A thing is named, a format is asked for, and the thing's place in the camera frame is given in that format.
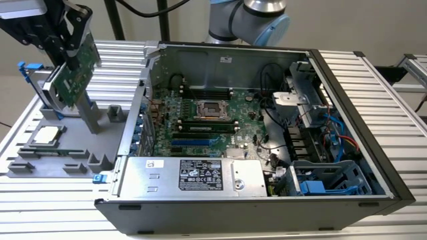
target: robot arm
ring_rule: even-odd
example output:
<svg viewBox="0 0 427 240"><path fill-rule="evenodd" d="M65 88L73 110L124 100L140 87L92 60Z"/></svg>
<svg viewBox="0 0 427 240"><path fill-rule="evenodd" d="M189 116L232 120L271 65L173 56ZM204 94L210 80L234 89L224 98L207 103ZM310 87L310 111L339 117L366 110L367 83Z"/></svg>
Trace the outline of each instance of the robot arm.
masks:
<svg viewBox="0 0 427 240"><path fill-rule="evenodd" d="M275 46L290 26L284 0L211 0L206 42Z"/></svg>
<svg viewBox="0 0 427 240"><path fill-rule="evenodd" d="M79 68L76 54L89 31L92 10L68 0L0 0L0 28L44 50L53 65ZM69 32L65 17L72 24Z"/></svg>

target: circuit board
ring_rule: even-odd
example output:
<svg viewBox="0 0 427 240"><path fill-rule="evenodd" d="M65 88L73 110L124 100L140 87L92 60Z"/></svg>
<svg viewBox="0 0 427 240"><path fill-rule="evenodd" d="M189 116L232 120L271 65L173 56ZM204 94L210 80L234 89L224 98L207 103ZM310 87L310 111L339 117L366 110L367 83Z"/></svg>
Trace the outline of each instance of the circuit board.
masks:
<svg viewBox="0 0 427 240"><path fill-rule="evenodd" d="M89 33L77 52L77 59L80 62L79 70L69 70L64 67L57 73L53 82L59 96L64 104L72 107L84 92L87 85L93 75L93 65L99 60L99 54L95 47L93 37Z"/></svg>
<svg viewBox="0 0 427 240"><path fill-rule="evenodd" d="M232 121L238 121L238 131L235 133L210 133L210 146L179 146L176 148L172 141L175 140L173 134L179 133L177 122L198 117L200 100L183 99L176 90L161 88L153 91L153 104L156 105L151 107L151 112L156 135L155 156L218 158L224 157L227 149L243 149L244 159L264 159L268 156L267 151L260 149L254 141L255 136L260 140L266 135L264 121L260 117L260 103L254 98L254 93L235 90L232 98L223 101L226 102L227 117ZM212 125L206 124L204 129L211 129L210 126Z"/></svg>

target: white wall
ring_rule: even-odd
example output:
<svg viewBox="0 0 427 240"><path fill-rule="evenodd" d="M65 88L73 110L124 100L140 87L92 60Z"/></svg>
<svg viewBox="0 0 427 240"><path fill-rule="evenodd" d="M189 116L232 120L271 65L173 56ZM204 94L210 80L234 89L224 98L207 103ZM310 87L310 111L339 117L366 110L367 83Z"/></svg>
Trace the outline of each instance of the white wall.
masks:
<svg viewBox="0 0 427 240"><path fill-rule="evenodd" d="M104 1L71 1L93 10L91 29L95 38L113 40ZM127 1L141 12L157 10L155 0ZM168 0L168 5L179 1ZM156 17L141 18L121 5L119 12L128 40L160 39ZM286 13L291 25L280 47L363 51L376 65L394 64L403 53L427 54L427 0L287 0ZM202 42L208 21L208 0L189 1L169 14L171 40ZM19 76L16 63L21 60L49 61L33 46L23 46L1 30L0 43L0 76ZM5 90L0 85L0 94ZM410 95L408 98L418 102L419 96Z"/></svg>

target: red cable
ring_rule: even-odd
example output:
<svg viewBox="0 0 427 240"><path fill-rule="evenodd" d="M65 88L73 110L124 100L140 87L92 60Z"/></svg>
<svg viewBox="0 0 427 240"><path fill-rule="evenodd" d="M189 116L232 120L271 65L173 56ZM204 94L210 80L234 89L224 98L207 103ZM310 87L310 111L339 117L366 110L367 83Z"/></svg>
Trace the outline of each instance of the red cable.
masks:
<svg viewBox="0 0 427 240"><path fill-rule="evenodd" d="M359 151L359 144L356 143L356 141L351 137L343 136L343 135L338 135L338 137L351 141L354 143L354 145L355 145L355 150Z"/></svg>

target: motherboard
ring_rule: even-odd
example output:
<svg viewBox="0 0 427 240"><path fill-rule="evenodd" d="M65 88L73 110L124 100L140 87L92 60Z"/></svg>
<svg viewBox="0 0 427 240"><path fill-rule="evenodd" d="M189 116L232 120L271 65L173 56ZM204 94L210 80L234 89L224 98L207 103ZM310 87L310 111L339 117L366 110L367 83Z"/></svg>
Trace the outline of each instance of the motherboard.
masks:
<svg viewBox="0 0 427 240"><path fill-rule="evenodd" d="M159 157L266 159L260 101L248 90L180 92L155 89L151 101Z"/></svg>

